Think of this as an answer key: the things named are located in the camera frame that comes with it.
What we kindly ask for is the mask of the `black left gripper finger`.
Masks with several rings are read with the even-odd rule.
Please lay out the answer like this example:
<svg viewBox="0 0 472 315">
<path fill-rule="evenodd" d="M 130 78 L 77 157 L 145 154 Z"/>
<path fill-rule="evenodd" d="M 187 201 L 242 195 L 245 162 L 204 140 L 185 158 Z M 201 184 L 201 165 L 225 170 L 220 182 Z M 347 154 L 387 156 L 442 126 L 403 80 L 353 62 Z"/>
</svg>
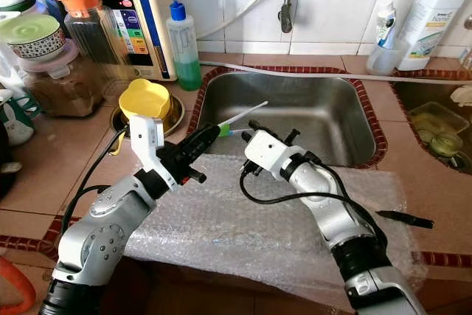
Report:
<svg viewBox="0 0 472 315">
<path fill-rule="evenodd" d="M 187 148 L 206 148 L 219 137 L 221 127 L 218 124 L 206 124 L 186 137 Z"/>
<path fill-rule="evenodd" d="M 198 159 L 199 156 L 208 152 L 218 137 L 219 134 L 201 134 L 197 136 L 195 141 L 195 158 Z"/>
</svg>

